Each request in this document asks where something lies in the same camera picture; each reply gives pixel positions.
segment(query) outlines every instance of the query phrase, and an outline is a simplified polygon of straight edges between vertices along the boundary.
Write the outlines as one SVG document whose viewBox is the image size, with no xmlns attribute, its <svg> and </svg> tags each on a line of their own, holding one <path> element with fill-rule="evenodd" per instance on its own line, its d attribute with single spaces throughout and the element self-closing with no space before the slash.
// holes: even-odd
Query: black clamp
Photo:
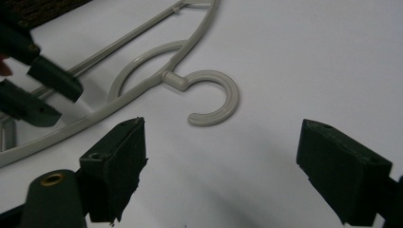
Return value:
<svg viewBox="0 0 403 228">
<path fill-rule="evenodd" d="M 0 215 L 5 228 L 83 228 L 121 220 L 147 163 L 144 119 L 116 125 L 81 158 L 80 169 L 55 170 L 29 186 L 24 205 Z"/>
<path fill-rule="evenodd" d="M 30 66 L 28 75 L 39 81 L 41 84 L 53 88 L 66 98 L 76 102 L 83 93 L 83 87 L 80 82 L 70 73 L 53 64 L 50 60 L 40 55 L 41 49 L 34 44 L 30 35 L 29 23 L 22 20 L 17 15 L 9 12 L 6 7 L 0 3 L 0 54 L 14 58 L 15 60 Z M 31 113 L 28 110 L 21 110 L 20 107 L 30 105 L 24 98 L 30 97 L 30 100 L 37 100 L 36 103 L 43 103 L 38 98 L 25 93 L 22 89 L 14 89 L 15 97 L 22 99 L 10 99 L 9 96 L 0 95 L 0 110 L 17 120 L 24 120 L 37 126 L 55 125 L 60 118 L 60 113 L 47 113 L 52 115 L 50 120 L 41 122 L 37 113 Z"/>
<path fill-rule="evenodd" d="M 392 163 L 324 123 L 304 120 L 297 164 L 343 223 L 403 227 L 403 177 L 389 178 Z"/>
</svg>

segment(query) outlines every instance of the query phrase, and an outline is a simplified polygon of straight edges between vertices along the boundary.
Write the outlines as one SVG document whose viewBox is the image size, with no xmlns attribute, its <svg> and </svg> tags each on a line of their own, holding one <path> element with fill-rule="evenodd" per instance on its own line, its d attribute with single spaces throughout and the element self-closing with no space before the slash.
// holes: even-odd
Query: white table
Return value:
<svg viewBox="0 0 403 228">
<path fill-rule="evenodd" d="M 44 55 L 70 68 L 173 3 L 93 1 L 32 34 Z M 77 104 L 58 95 L 48 100 L 64 113 L 61 121 L 52 128 L 18 123 L 19 143 L 106 104 L 127 63 L 187 39 L 203 16 L 204 10 L 186 9 L 90 70 Z M 393 162 L 393 179 L 403 174 L 402 21 L 397 0 L 222 0 L 213 26 L 177 72 L 215 69 L 231 76 L 241 92 L 231 119 L 212 127 L 187 123 L 188 114 L 222 105 L 218 85 L 184 93 L 159 85 L 88 130 L 1 168 L 0 212 L 22 204 L 33 179 L 77 170 L 80 156 L 115 124 L 143 116 L 149 161 L 117 227 L 343 227 L 296 164 L 301 123 L 330 124 Z M 142 66 L 125 90 L 168 58 Z M 25 66 L 8 64 L 16 84 L 38 86 L 24 76 Z M 374 227 L 381 224 L 378 218 Z"/>
</svg>

